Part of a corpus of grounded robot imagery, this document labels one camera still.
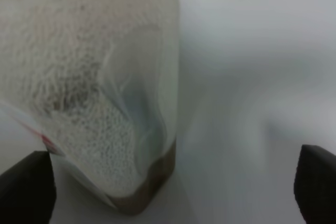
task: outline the red marking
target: red marking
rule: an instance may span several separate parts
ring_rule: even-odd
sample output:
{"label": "red marking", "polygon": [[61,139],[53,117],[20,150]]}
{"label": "red marking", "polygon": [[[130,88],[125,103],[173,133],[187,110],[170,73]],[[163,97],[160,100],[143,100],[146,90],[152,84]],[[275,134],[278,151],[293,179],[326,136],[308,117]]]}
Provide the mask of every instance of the red marking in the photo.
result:
{"label": "red marking", "polygon": [[29,132],[31,132],[33,135],[41,138],[42,142],[46,145],[46,147],[48,149],[50,149],[50,151],[52,151],[53,153],[57,153],[57,149],[55,148],[54,144],[52,143],[52,141],[50,141],[49,138],[47,138],[46,136],[44,136],[43,134],[35,131],[34,129],[30,128],[29,126],[27,126],[26,124],[20,122],[19,120],[16,120],[14,118],[14,120],[16,122],[18,122],[21,126],[23,126],[25,129],[27,129]]}

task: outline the black object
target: black object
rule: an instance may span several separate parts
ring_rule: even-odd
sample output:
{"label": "black object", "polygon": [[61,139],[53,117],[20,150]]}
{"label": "black object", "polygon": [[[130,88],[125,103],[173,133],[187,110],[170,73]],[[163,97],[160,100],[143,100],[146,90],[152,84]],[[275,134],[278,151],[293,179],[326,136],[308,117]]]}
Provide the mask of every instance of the black object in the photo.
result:
{"label": "black object", "polygon": [[33,152],[0,176],[0,223],[46,224],[56,201],[48,152]]}
{"label": "black object", "polygon": [[303,145],[294,194],[307,224],[335,224],[336,156],[319,146]]}

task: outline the white surface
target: white surface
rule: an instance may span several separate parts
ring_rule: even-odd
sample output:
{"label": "white surface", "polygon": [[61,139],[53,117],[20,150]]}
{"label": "white surface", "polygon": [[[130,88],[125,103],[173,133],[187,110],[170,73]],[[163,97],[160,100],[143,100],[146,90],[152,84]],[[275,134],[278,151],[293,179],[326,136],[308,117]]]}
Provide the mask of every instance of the white surface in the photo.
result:
{"label": "white surface", "polygon": [[[293,196],[300,145],[336,153],[334,1],[181,0],[181,6],[173,177],[142,215],[127,218],[89,200],[56,166],[51,223],[304,223]],[[27,136],[1,115],[2,167],[34,148],[23,144]]]}

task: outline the white background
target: white background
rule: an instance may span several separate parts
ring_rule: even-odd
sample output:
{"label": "white background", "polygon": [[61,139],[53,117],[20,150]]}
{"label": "white background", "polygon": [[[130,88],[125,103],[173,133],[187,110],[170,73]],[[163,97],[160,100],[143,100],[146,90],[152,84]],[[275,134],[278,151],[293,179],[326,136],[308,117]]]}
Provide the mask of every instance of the white background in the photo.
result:
{"label": "white background", "polygon": [[[55,165],[58,223],[303,224],[302,143],[336,153],[334,0],[181,0],[177,167],[140,216]],[[0,113],[0,172],[41,145]]]}

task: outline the brown liquid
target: brown liquid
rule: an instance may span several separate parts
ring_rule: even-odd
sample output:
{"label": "brown liquid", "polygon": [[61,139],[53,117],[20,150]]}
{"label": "brown liquid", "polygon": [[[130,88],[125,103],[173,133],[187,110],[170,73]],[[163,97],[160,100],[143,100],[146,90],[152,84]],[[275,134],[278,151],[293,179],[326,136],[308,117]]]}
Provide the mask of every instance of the brown liquid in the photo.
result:
{"label": "brown liquid", "polygon": [[138,215],[148,206],[160,187],[172,175],[175,168],[175,153],[176,142],[162,158],[152,164],[147,179],[132,196],[124,198],[108,196],[121,213]]}

